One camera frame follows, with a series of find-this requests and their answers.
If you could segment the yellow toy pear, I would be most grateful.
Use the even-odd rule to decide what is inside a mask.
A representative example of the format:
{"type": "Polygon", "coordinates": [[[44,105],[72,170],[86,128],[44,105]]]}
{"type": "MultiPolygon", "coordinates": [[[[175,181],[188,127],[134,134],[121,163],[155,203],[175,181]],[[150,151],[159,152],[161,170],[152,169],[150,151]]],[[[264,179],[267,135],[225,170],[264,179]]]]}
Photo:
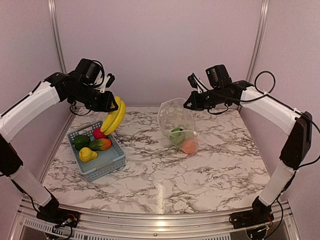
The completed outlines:
{"type": "Polygon", "coordinates": [[[79,159],[82,163],[88,163],[94,159],[98,158],[98,153],[95,151],[92,151],[90,148],[88,147],[83,147],[80,151],[79,151],[79,159]]]}

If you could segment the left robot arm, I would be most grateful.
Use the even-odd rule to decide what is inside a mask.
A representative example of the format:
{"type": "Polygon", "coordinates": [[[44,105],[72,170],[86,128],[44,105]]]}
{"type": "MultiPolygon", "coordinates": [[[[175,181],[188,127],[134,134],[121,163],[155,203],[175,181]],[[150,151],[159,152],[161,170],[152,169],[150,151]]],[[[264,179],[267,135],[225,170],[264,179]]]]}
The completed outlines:
{"type": "Polygon", "coordinates": [[[0,116],[0,172],[38,203],[37,218],[51,223],[75,221],[78,213],[59,207],[53,194],[24,168],[11,141],[38,115],[64,100],[80,102],[94,112],[109,113],[118,109],[112,92],[106,90],[115,80],[111,73],[97,85],[88,85],[87,80],[95,82],[98,75],[86,76],[75,71],[53,73],[0,116]]]}

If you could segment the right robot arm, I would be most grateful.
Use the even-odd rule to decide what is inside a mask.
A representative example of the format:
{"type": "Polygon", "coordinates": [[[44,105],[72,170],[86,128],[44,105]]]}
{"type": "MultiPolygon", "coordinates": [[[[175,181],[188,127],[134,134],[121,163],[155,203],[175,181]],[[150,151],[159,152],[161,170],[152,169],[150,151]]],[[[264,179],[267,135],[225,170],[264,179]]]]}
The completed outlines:
{"type": "Polygon", "coordinates": [[[271,206],[292,183],[298,168],[311,147],[312,115],[299,112],[259,92],[253,84],[240,80],[225,80],[225,85],[207,89],[194,76],[188,81],[194,91],[184,103],[193,111],[210,110],[219,104],[232,104],[252,110],[279,127],[287,136],[280,153],[280,161],[267,185],[252,203],[252,209],[234,212],[229,221],[235,229],[251,227],[273,220],[271,206]]]}

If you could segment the red toy apple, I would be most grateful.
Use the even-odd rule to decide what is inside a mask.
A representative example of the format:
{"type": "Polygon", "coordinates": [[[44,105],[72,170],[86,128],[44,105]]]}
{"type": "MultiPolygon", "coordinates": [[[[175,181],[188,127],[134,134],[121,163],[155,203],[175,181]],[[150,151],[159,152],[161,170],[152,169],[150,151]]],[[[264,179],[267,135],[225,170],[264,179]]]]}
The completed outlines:
{"type": "Polygon", "coordinates": [[[100,127],[97,127],[93,130],[93,137],[98,140],[98,139],[107,139],[108,136],[105,135],[102,131],[100,127]]]}

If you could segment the orange toy orange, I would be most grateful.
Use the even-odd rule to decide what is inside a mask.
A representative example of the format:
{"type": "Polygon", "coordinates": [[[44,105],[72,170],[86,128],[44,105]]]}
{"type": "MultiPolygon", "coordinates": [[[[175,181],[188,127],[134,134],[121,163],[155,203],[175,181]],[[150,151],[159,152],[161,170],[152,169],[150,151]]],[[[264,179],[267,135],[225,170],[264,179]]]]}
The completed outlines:
{"type": "Polygon", "coordinates": [[[184,153],[188,155],[195,154],[197,152],[197,141],[195,138],[187,138],[181,146],[184,153]]]}

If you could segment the green toy watermelon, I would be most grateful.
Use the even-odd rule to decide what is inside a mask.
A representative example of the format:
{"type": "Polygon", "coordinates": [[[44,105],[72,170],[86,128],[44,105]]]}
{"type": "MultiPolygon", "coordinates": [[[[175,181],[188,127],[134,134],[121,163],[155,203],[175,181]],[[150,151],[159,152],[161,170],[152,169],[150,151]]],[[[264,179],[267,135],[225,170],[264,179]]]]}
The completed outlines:
{"type": "Polygon", "coordinates": [[[179,127],[174,128],[174,129],[171,130],[170,133],[171,134],[169,136],[169,140],[175,145],[182,144],[186,139],[186,135],[184,133],[184,129],[182,129],[182,128],[179,128],[179,127]]]}

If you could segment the green orange toy mango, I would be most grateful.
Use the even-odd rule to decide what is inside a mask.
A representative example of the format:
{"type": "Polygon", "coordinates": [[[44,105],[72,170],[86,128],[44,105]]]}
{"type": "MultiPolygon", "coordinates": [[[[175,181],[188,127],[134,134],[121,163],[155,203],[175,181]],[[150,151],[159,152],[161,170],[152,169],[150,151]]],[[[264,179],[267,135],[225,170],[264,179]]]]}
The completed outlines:
{"type": "Polygon", "coordinates": [[[100,138],[91,141],[88,148],[92,151],[106,151],[112,146],[112,141],[108,138],[100,138]]]}

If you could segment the clear zip top bag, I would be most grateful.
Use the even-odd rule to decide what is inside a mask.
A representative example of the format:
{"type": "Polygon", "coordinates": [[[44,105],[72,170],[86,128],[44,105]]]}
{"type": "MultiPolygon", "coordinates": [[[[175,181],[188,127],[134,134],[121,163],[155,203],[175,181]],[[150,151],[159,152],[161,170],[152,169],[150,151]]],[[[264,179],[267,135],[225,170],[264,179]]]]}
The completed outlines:
{"type": "Polygon", "coordinates": [[[185,140],[188,138],[198,139],[196,132],[196,125],[191,110],[184,108],[186,99],[178,97],[167,100],[161,103],[157,113],[157,123],[162,133],[161,144],[163,147],[176,147],[182,151],[182,144],[173,144],[169,137],[171,130],[175,128],[182,128],[185,133],[185,140]]]}

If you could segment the yellow toy banana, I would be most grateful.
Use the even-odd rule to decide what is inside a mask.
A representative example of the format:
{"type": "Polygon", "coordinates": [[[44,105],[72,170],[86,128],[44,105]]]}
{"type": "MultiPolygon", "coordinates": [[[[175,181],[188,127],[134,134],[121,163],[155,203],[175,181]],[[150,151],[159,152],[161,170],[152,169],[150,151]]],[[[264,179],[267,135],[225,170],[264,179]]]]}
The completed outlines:
{"type": "Polygon", "coordinates": [[[108,113],[100,127],[100,131],[105,136],[112,134],[126,115],[126,104],[124,101],[119,96],[116,96],[114,99],[118,105],[118,110],[108,113]]]}

